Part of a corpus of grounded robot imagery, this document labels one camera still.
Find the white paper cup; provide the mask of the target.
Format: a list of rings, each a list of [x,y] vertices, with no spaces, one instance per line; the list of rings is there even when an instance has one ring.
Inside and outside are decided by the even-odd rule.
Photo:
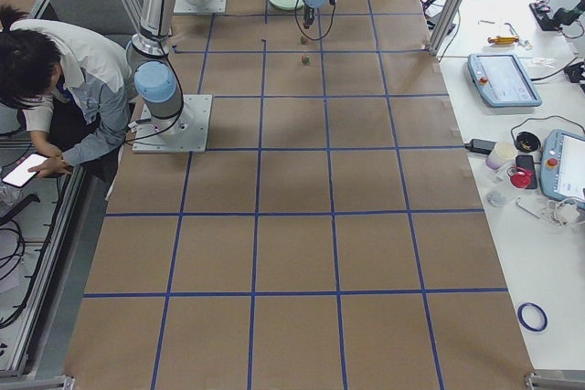
[[[506,163],[514,162],[517,156],[516,147],[510,142],[496,142],[492,151],[485,159],[485,164],[492,170],[498,170]]]

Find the light green plate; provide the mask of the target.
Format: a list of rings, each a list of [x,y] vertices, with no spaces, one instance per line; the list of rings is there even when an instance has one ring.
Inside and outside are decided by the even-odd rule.
[[[282,11],[295,11],[304,7],[302,0],[268,0],[269,4]]]

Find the white smartphone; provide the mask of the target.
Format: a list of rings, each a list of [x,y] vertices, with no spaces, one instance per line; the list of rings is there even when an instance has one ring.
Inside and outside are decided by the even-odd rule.
[[[22,188],[27,185],[38,171],[31,171],[31,168],[40,166],[47,160],[47,157],[38,153],[31,153],[26,159],[18,164],[12,171],[2,178],[2,183],[15,188]]]

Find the person in white shirt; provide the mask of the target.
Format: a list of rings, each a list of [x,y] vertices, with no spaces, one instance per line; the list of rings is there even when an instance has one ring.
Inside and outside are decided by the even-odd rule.
[[[1,101],[22,112],[39,177],[118,171],[137,97],[124,49],[89,29],[1,8]]]

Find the teach pendant tablet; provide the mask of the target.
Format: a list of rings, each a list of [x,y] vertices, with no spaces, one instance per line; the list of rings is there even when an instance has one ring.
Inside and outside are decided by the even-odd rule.
[[[540,95],[515,54],[471,54],[467,58],[471,79],[490,107],[538,107]]]
[[[576,198],[584,208],[584,137],[553,130],[543,146],[540,188],[544,196],[564,200]]]

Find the red round lid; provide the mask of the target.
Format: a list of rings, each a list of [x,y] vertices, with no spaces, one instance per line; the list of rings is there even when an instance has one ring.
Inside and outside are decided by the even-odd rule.
[[[533,173],[520,167],[512,167],[507,171],[510,184],[518,189],[528,189],[532,185]]]

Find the blue tape roll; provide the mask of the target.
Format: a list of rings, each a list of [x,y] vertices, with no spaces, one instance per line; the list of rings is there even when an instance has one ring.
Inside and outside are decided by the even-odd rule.
[[[530,332],[543,332],[548,327],[545,311],[533,302],[521,303],[516,310],[520,325]]]

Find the gold wrapped tool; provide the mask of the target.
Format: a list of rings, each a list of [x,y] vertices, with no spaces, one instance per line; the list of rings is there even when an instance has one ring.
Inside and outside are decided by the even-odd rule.
[[[516,37],[516,36],[508,36],[508,37],[496,36],[496,37],[487,38],[487,42],[490,45],[495,45],[495,46],[513,45],[513,44],[517,43],[518,41],[519,41],[519,37]]]

